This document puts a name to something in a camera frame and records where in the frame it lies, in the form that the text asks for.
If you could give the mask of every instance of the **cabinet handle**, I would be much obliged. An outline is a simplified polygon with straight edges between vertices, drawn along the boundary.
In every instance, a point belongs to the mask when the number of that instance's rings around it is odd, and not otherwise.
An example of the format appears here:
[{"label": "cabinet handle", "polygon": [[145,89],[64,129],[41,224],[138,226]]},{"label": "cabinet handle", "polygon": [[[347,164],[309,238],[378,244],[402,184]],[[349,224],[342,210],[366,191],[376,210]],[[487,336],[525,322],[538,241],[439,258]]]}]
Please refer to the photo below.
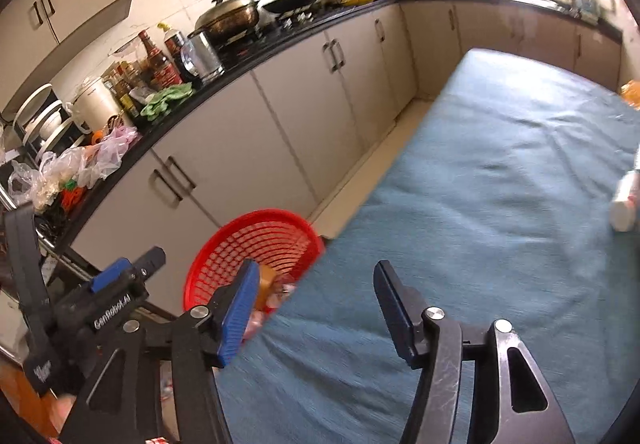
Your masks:
[{"label": "cabinet handle", "polygon": [[164,166],[166,167],[167,171],[172,174],[174,178],[175,178],[175,175],[172,173],[171,167],[174,166],[180,172],[180,175],[182,175],[184,179],[187,181],[187,183],[189,184],[189,189],[186,189],[188,193],[190,193],[191,191],[193,191],[193,189],[196,188],[196,183],[189,178],[189,175],[187,175],[187,173],[185,173],[180,166],[178,166],[178,162],[176,162],[173,157],[168,157],[166,160],[166,164]]},{"label": "cabinet handle", "polygon": [[386,40],[385,27],[383,26],[382,22],[379,19],[376,19],[374,24],[376,26],[376,33],[378,34],[378,39],[380,40],[380,43],[384,43]]},{"label": "cabinet handle", "polygon": [[338,59],[335,58],[335,52],[334,50],[331,48],[331,45],[329,43],[325,43],[324,45],[322,45],[322,55],[324,56],[325,52],[329,51],[329,55],[331,55],[331,59],[333,61],[334,64],[331,65],[331,73],[335,73],[338,71]]},{"label": "cabinet handle", "polygon": [[56,9],[53,8],[53,3],[51,2],[51,0],[47,0],[47,2],[49,2],[49,8],[51,9],[51,14],[49,14],[49,15],[53,16],[53,14],[56,13]]},{"label": "cabinet handle", "polygon": [[334,39],[331,42],[331,46],[332,50],[334,46],[338,47],[338,52],[340,53],[340,62],[338,62],[338,68],[342,68],[345,64],[347,64],[347,61],[344,59],[344,50],[342,49],[342,45],[340,45],[340,42],[337,39]]},{"label": "cabinet handle", "polygon": [[44,25],[44,21],[42,20],[42,17],[40,17],[40,11],[38,10],[38,2],[37,1],[33,2],[33,8],[35,8],[35,10],[36,10],[36,16],[38,17],[38,23],[40,23],[41,25]]},{"label": "cabinet handle", "polygon": [[166,178],[164,178],[164,176],[162,176],[162,173],[159,172],[157,169],[154,169],[154,175],[160,180],[162,180],[162,182],[164,182],[164,185],[167,186],[169,190],[174,194],[175,200],[173,204],[171,204],[171,207],[174,209],[177,208],[178,204],[180,204],[180,202],[183,201],[184,198],[180,195],[180,193],[178,193],[178,191],[174,189],[174,187],[169,182],[167,182]]}]

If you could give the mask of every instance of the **black countertop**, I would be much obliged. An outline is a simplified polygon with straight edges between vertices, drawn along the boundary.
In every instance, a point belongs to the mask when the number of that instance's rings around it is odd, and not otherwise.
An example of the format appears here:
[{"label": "black countertop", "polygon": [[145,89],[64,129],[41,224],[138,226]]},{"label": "black countertop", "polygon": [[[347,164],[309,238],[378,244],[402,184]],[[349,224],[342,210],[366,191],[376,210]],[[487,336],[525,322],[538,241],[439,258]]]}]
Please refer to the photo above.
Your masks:
[{"label": "black countertop", "polygon": [[[62,234],[55,241],[55,247],[58,252],[64,252],[76,239],[80,230],[84,227],[85,223],[89,220],[91,215],[98,208],[100,203],[106,198],[111,189],[120,181],[120,179],[129,171],[164,135],[166,135],[172,128],[175,127],[182,119],[192,113],[198,106],[203,104],[206,100],[213,97],[222,88],[232,83],[242,75],[256,68],[258,65],[264,63],[268,59],[276,56],[283,50],[290,48],[291,46],[299,43],[308,37],[311,37],[322,30],[328,29],[342,21],[350,19],[360,14],[366,14],[372,10],[382,8],[398,1],[403,0],[377,0],[373,3],[369,3],[357,7],[346,7],[338,10],[328,11],[322,14],[319,18],[316,18],[312,23],[305,24],[296,27],[287,32],[283,32],[274,38],[270,38],[267,46],[264,49],[258,50],[253,54],[245,57],[239,64],[233,68],[226,70],[225,73],[204,86],[190,98],[175,107],[172,112],[163,119],[155,122],[152,128],[142,136],[138,141],[132,144],[129,151],[122,159],[122,165],[120,169],[111,174],[106,180],[98,182],[95,187],[85,194],[82,201],[75,208],[68,224]],[[482,2],[496,2],[505,4],[525,5],[528,7],[536,8],[537,10],[552,13],[556,16],[563,17],[565,19],[580,22],[581,25],[590,27],[594,30],[601,32],[603,35],[611,38],[612,40],[622,43],[622,32],[616,27],[610,25],[605,20],[600,20],[597,26],[588,24],[584,21],[578,20],[569,14],[568,8],[555,5],[551,6],[548,0],[539,0],[538,4],[533,1],[522,0],[478,0]]]}]

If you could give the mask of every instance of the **blue bedsheet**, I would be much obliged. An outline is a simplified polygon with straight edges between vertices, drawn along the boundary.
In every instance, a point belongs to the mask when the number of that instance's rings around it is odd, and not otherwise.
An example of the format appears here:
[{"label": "blue bedsheet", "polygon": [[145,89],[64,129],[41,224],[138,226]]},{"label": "blue bedsheet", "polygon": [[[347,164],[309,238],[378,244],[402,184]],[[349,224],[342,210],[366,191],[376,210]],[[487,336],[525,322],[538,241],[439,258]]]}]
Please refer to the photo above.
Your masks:
[{"label": "blue bedsheet", "polygon": [[638,235],[607,221],[639,126],[577,75],[466,55],[344,233],[220,374],[234,441],[398,442],[419,372],[396,355],[373,292],[389,259],[447,315],[511,320],[577,442],[596,443],[640,377]]}]

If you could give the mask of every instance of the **orange object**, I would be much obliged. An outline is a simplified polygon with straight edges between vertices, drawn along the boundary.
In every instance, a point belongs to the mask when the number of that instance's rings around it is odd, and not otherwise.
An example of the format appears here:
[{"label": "orange object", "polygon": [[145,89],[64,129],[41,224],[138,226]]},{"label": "orange object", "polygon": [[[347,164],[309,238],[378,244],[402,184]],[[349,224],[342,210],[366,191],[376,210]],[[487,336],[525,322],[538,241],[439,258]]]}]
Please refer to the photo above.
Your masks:
[{"label": "orange object", "polygon": [[280,209],[248,213],[204,244],[187,274],[182,306],[206,305],[218,287],[233,281],[245,258],[297,281],[323,252],[322,240],[304,218]]},{"label": "orange object", "polygon": [[101,129],[96,131],[94,133],[94,136],[91,137],[91,144],[95,146],[97,143],[99,143],[102,140],[103,137],[104,137],[104,131],[102,131]]},{"label": "orange object", "polygon": [[57,437],[58,432],[49,419],[55,398],[47,393],[38,397],[24,373],[17,366],[0,362],[0,389],[20,417],[43,437]]},{"label": "orange object", "polygon": [[86,188],[79,188],[76,186],[73,191],[67,189],[62,190],[62,208],[66,214],[69,214],[71,210],[78,204],[78,202],[84,196]]},{"label": "orange object", "polygon": [[640,109],[640,81],[630,80],[620,88],[620,96],[629,106]]},{"label": "orange object", "polygon": [[258,287],[258,297],[255,299],[254,309],[264,310],[267,305],[267,298],[273,289],[273,282],[278,273],[268,265],[260,265],[260,286]]}]

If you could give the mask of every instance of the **plastic bag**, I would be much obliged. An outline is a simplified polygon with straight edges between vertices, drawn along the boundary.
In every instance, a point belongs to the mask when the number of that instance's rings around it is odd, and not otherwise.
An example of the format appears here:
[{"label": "plastic bag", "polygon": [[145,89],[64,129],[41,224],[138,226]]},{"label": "plastic bag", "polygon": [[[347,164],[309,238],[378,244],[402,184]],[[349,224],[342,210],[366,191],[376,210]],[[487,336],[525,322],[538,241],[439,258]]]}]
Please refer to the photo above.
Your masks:
[{"label": "plastic bag", "polygon": [[16,205],[31,201],[35,210],[41,212],[70,180],[81,188],[91,189],[120,167],[129,144],[137,136],[133,127],[118,127],[95,146],[69,148],[60,156],[46,152],[39,170],[12,161],[14,172],[7,182],[9,195]]},{"label": "plastic bag", "polygon": [[31,191],[42,176],[37,169],[27,164],[21,164],[15,160],[12,160],[11,164],[14,172],[7,181],[9,196],[14,199],[15,205],[23,205],[31,200]]},{"label": "plastic bag", "polygon": [[137,135],[134,127],[120,126],[103,137],[99,144],[84,148],[84,163],[76,178],[78,186],[92,189],[98,180],[107,178],[119,169],[122,157]]}]

